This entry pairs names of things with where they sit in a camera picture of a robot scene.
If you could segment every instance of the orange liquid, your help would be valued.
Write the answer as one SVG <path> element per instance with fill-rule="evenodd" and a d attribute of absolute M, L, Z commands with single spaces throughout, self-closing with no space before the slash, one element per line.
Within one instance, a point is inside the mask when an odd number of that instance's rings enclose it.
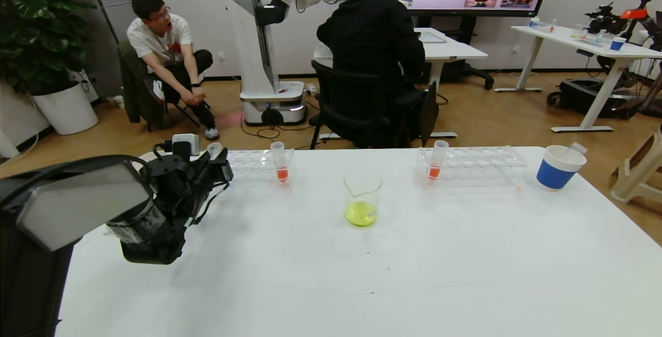
<path fill-rule="evenodd" d="M 286 181 L 289 177 L 287 169 L 278 169 L 276 170 L 276 175 L 280 181 Z"/>
<path fill-rule="evenodd" d="M 440 172 L 442 172 L 442 168 L 437 167 L 437 166 L 432 166 L 430 168 L 429 176 L 430 179 L 437 179 L 439 177 Z"/>

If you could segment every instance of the dark green jacket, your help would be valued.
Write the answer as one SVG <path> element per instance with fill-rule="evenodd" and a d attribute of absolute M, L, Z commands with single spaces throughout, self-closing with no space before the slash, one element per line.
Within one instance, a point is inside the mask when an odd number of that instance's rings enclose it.
<path fill-rule="evenodd" d="M 144 118 L 154 127 L 163 126 L 163 104 L 154 99 L 145 78 L 147 64 L 138 57 L 128 40 L 122 40 L 117 47 L 120 71 L 124 86 L 125 110 L 130 122 L 140 122 Z"/>

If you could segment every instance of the yellow liquid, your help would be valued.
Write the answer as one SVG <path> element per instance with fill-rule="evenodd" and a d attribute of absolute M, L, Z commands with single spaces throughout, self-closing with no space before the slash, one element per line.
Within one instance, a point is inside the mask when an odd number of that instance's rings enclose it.
<path fill-rule="evenodd" d="M 347 220 L 357 226 L 368 226 L 377 218 L 377 210 L 374 206 L 359 201 L 347 207 Z"/>

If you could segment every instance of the man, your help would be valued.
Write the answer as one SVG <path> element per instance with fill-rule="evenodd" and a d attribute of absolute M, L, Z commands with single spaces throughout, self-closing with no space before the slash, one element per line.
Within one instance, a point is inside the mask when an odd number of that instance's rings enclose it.
<path fill-rule="evenodd" d="M 166 102 L 181 98 L 205 126 L 209 141 L 219 138 L 216 121 L 205 103 L 199 73 L 212 64 L 208 50 L 193 52 L 189 24 L 184 18 L 170 14 L 163 0 L 131 0 L 138 16 L 126 31 L 126 36 L 157 82 L 162 83 L 155 95 Z"/>
<path fill-rule="evenodd" d="M 418 116 L 423 92 L 408 83 L 402 71 L 410 78 L 421 76 L 425 50 L 402 2 L 345 1 L 318 28 L 317 38 L 333 52 L 335 69 L 379 75 L 387 115 L 393 118 L 409 111 L 411 136 L 420 135 Z"/>

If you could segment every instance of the white t-shirt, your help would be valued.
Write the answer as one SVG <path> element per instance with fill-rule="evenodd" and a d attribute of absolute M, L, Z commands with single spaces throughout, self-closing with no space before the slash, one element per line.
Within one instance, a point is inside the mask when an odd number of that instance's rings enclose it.
<path fill-rule="evenodd" d="M 136 18 L 131 22 L 128 30 L 126 30 L 126 36 L 131 46 L 138 53 L 138 57 L 154 53 L 164 66 L 184 60 L 182 45 L 193 45 L 191 29 L 189 29 L 189 24 L 185 19 L 179 15 L 170 14 L 170 21 L 172 22 L 172 31 L 165 33 L 163 37 L 156 35 L 140 18 Z"/>

